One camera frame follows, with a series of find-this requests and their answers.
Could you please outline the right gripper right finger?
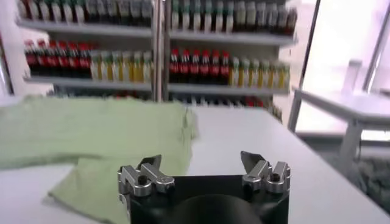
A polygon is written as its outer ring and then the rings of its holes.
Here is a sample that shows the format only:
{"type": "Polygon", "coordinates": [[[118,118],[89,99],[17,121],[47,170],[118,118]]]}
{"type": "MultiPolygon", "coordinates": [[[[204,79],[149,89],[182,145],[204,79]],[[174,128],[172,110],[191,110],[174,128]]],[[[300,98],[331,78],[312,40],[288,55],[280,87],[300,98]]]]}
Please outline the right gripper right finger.
{"type": "Polygon", "coordinates": [[[241,162],[247,172],[242,176],[242,186],[249,192],[265,190],[283,194],[290,190],[291,169],[288,163],[278,161],[272,166],[260,154],[241,151],[241,162]]]}

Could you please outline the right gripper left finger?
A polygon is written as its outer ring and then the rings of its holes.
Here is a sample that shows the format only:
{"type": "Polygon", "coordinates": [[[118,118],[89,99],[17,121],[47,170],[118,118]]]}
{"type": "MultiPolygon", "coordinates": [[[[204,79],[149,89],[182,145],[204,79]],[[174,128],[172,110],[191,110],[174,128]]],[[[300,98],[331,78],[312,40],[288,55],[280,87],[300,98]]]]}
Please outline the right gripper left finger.
{"type": "Polygon", "coordinates": [[[121,195],[148,197],[153,191],[170,194],[175,189],[175,179],[160,171],[161,155],[145,157],[133,167],[121,166],[118,174],[118,191],[121,195]]]}

